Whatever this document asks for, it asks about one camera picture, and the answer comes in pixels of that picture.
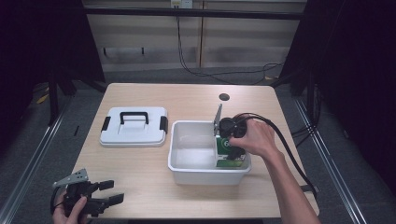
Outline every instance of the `white plastic bin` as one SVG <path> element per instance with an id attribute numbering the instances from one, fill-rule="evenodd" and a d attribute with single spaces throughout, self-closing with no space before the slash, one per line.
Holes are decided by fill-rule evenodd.
<path id="1" fill-rule="evenodd" d="M 172 125 L 168 167 L 177 184 L 238 185 L 251 169 L 247 153 L 240 167 L 216 167 L 213 122 L 178 120 Z"/>

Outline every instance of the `hand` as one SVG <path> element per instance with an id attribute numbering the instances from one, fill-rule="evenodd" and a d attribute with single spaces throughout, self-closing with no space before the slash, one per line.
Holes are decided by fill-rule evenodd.
<path id="1" fill-rule="evenodd" d="M 261 156 L 265 161 L 281 152 L 275 144 L 275 132 L 265 122 L 247 120 L 247 133 L 242 138 L 230 137 L 230 144 L 241 147 L 253 155 Z"/>
<path id="2" fill-rule="evenodd" d="M 64 200 L 64 195 L 66 192 L 62 193 L 56 200 L 56 204 L 59 204 L 52 215 L 52 220 L 54 224 L 85 224 L 87 223 L 87 216 L 84 215 L 83 218 L 78 220 L 78 215 L 87 203 L 87 197 L 81 197 L 73 207 L 72 212 L 69 217 L 64 214 L 64 205 L 62 201 Z"/>

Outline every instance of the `wooden table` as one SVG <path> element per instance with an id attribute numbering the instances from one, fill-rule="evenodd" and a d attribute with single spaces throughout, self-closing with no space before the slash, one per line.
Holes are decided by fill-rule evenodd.
<path id="1" fill-rule="evenodd" d="M 230 100 L 221 101 L 227 93 Z M 238 186 L 177 185 L 167 166 L 171 128 L 176 120 L 213 120 L 219 104 L 221 117 L 241 112 L 270 119 L 285 135 L 297 162 L 280 104 L 271 87 L 229 85 L 111 84 L 98 109 L 74 171 L 86 168 L 92 182 L 112 179 L 114 189 L 98 191 L 95 198 L 125 193 L 124 202 L 108 208 L 106 218 L 262 218 L 280 217 L 275 190 L 261 158 L 252 156 L 252 169 Z M 169 130 L 162 147 L 110 148 L 100 145 L 108 110 L 116 106 L 162 106 L 168 112 Z M 285 155 L 285 148 L 276 138 Z M 300 185 L 305 185 L 287 162 Z M 318 214 L 311 192 L 306 197 Z"/>

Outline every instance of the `black handle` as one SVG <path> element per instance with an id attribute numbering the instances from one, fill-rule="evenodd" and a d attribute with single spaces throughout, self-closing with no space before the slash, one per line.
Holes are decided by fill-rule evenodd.
<path id="1" fill-rule="evenodd" d="M 146 124 L 149 124 L 149 114 L 148 112 L 120 112 L 121 124 L 124 124 L 124 116 L 145 116 Z"/>

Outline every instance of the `white storage box with handle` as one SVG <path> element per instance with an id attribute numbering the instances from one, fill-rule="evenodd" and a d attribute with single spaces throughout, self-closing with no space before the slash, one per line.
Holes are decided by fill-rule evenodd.
<path id="1" fill-rule="evenodd" d="M 100 143 L 104 147 L 160 147 L 167 133 L 163 107 L 112 107 Z"/>

